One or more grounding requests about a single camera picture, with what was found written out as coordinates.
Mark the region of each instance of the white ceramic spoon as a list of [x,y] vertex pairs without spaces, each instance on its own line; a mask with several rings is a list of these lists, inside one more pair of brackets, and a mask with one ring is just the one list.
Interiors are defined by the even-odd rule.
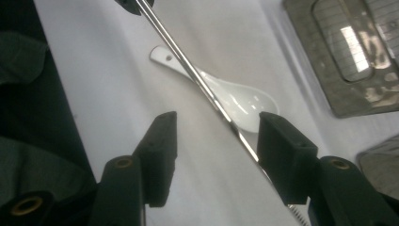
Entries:
[[[150,59],[185,75],[191,80],[177,58],[167,48],[163,46],[155,47],[150,54]],[[259,113],[266,111],[279,114],[279,108],[269,94],[252,87],[215,78],[197,67],[196,69],[219,102],[222,103],[231,119],[241,129],[258,133]]]

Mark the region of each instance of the metal rod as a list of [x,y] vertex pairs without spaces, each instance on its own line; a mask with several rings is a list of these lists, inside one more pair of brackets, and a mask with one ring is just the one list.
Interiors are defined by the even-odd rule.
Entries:
[[[179,46],[174,41],[174,39],[169,35],[169,33],[167,32],[165,27],[159,21],[158,17],[152,11],[150,4],[146,0],[136,0],[136,2],[140,7],[141,12],[145,15],[145,17],[149,20],[149,22],[152,24],[152,26],[158,32],[159,36],[162,38],[162,40],[165,42],[165,44],[169,47],[170,51],[173,53],[174,56],[177,57],[179,62],[182,64],[184,69],[187,71],[188,75],[190,75],[191,79],[200,87],[200,89],[205,94],[205,96],[208,98],[208,100],[211,102],[211,104],[214,106],[216,111],[219,112],[222,115],[222,117],[229,123],[234,134],[237,136],[237,138],[240,140],[240,142],[244,145],[244,147],[247,149],[248,153],[252,156],[252,159],[258,165],[258,162],[259,162],[258,155],[250,147],[249,143],[247,142],[247,140],[244,138],[244,136],[240,132],[237,124],[231,119],[229,114],[223,108],[223,105],[218,101],[215,94],[211,91],[209,86],[203,81],[202,77],[197,72],[195,67],[191,64],[190,60],[185,56],[185,54],[179,48]],[[266,171],[264,171],[262,169],[262,172],[263,172],[264,176],[266,177],[267,181],[271,185],[273,185],[273,183],[270,180],[269,176],[267,175]],[[303,226],[309,225],[307,220],[305,220],[305,218],[302,217],[302,215],[298,212],[298,210],[295,208],[294,205],[289,205],[287,207],[301,225],[303,225]]]

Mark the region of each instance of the spoon handle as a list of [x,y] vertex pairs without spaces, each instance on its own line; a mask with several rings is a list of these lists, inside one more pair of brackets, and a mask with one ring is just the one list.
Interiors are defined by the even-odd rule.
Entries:
[[[183,68],[182,64],[177,60],[177,58],[170,52],[167,48],[158,45],[156,46],[150,53],[150,59],[154,62],[157,62],[159,64],[162,64],[164,66],[167,66],[168,68],[171,68],[172,70],[181,73],[182,75],[186,76],[189,78],[191,81],[193,81],[188,75],[188,73],[185,71]],[[202,73],[202,70],[195,67],[199,74]]]

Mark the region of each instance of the white table surface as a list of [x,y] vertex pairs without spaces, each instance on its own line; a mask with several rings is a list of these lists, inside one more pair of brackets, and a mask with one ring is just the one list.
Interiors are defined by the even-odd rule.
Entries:
[[[131,154],[152,120],[178,113],[167,205],[148,225],[297,225],[195,84],[149,60],[163,44],[144,17],[112,0],[35,0],[88,160]],[[336,119],[280,0],[155,0],[191,61],[274,97],[280,115],[319,147],[354,161],[399,133],[398,113]]]

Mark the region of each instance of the black plastic part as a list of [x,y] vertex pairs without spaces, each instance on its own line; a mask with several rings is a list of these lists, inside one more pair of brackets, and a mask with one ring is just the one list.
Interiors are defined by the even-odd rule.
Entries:
[[333,225],[399,225],[399,217],[354,164],[328,156],[320,159],[318,169],[318,186],[333,217]]
[[[138,6],[136,0],[115,0],[115,1],[117,3],[119,3],[128,12],[133,13],[138,16],[141,15],[140,7]],[[151,7],[153,6],[153,1],[154,0],[147,1]]]
[[46,226],[55,200],[48,191],[25,193],[0,210],[0,225]]
[[133,156],[141,160],[145,203],[162,207],[168,199],[177,157],[177,114],[168,112],[155,118]]
[[105,165],[89,226],[145,225],[140,159],[114,158]]
[[260,166],[284,204],[305,204],[313,187],[317,147],[283,117],[267,112],[260,117]]

